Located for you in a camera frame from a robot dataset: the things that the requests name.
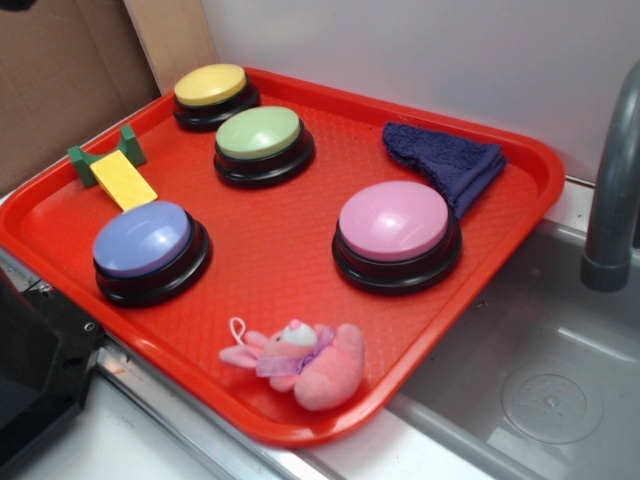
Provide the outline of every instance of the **sink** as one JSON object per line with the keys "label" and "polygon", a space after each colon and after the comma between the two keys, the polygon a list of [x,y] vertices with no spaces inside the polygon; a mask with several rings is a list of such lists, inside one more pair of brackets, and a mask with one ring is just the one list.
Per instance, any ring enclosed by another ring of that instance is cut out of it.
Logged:
{"label": "sink", "polygon": [[640,258],[594,292],[584,241],[544,220],[389,409],[496,478],[638,478]]}

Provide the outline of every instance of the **purple ribbon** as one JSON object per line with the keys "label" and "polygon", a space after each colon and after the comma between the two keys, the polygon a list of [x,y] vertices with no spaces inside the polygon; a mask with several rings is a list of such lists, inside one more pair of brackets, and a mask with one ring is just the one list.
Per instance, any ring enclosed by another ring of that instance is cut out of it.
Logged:
{"label": "purple ribbon", "polygon": [[256,366],[256,375],[258,377],[288,377],[290,375],[298,375],[304,367],[320,355],[322,350],[331,344],[334,335],[335,332],[333,328],[323,328],[311,353],[302,358],[285,356],[259,358],[258,365]]}

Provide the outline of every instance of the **stuffed animal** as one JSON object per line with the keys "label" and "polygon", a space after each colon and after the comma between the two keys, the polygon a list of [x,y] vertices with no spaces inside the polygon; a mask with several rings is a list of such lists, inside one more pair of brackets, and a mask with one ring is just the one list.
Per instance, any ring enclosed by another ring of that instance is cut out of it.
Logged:
{"label": "stuffed animal", "polygon": [[[307,410],[328,410],[346,402],[358,389],[364,373],[365,342],[358,327],[336,330],[294,319],[270,338],[256,331],[244,333],[241,319],[231,320],[239,345],[220,352],[220,360],[236,367],[255,369],[269,378],[278,392],[293,391]],[[240,323],[238,334],[235,323]]]}

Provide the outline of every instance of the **drain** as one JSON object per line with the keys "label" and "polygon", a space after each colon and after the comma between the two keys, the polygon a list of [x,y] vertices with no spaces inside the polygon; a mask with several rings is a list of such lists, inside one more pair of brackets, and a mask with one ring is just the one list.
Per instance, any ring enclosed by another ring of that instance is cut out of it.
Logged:
{"label": "drain", "polygon": [[516,371],[504,385],[502,405],[523,434],[544,443],[581,440],[600,424],[602,394],[569,365],[541,362]]}

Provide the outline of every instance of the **red tray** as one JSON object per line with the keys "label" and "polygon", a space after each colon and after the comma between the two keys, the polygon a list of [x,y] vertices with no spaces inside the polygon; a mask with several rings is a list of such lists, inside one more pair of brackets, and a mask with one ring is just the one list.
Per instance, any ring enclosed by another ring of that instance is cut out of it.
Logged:
{"label": "red tray", "polygon": [[[210,233],[213,262],[190,290],[139,310],[101,296],[92,264],[99,230],[120,211],[99,188],[84,188],[68,159],[43,172],[0,209],[0,243],[95,316],[114,336],[252,437],[285,446],[326,441],[384,406],[556,201],[562,164],[541,143],[512,133],[248,69],[263,105],[296,111],[316,141],[308,170],[277,187],[224,185],[213,167],[215,133],[190,133],[166,95],[126,119],[148,163],[140,173],[159,197],[182,206]],[[509,164],[461,222],[454,272],[422,293],[368,294],[338,275],[331,239],[342,205],[391,179],[423,181],[382,145],[382,127],[403,122],[503,146]],[[85,147],[115,148],[115,126]],[[251,371],[226,366],[229,319],[271,334],[291,318],[337,327],[351,322],[367,343],[361,388],[341,408],[310,413]]]}

